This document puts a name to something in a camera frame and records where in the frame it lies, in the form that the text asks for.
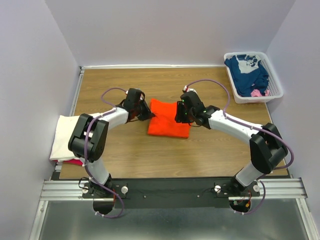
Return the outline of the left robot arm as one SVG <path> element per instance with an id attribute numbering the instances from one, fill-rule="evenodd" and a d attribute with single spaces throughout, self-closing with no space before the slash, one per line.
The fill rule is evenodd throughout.
<path id="1" fill-rule="evenodd" d="M 108 131 L 135 118 L 145 121 L 155 116 L 145 101 L 144 92 L 129 88 L 125 93 L 125 99 L 119 104 L 109 103 L 111 110 L 97 116 L 81 114 L 68 141 L 68 149 L 80 158 L 89 181 L 115 196 L 118 194 L 112 190 L 111 174 L 102 160 Z"/>

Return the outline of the orange t-shirt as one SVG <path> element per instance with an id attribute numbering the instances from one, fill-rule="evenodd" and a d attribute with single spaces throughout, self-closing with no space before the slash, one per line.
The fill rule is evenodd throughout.
<path id="1" fill-rule="evenodd" d="M 147 130 L 148 135 L 187 139 L 190 126 L 176 123 L 177 103 L 162 102 L 155 98 L 150 100 L 150 110 L 155 115 L 151 118 Z"/>

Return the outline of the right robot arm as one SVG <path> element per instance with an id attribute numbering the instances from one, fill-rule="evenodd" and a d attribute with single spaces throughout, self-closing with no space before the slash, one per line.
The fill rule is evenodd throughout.
<path id="1" fill-rule="evenodd" d="M 233 117 L 216 106 L 205 106 L 194 91 L 181 95 L 174 120 L 221 131 L 249 145 L 250 162 L 229 183 L 216 188 L 218 194 L 240 195 L 257 179 L 270 174 L 288 154 L 288 147 L 274 124 L 253 124 Z"/>

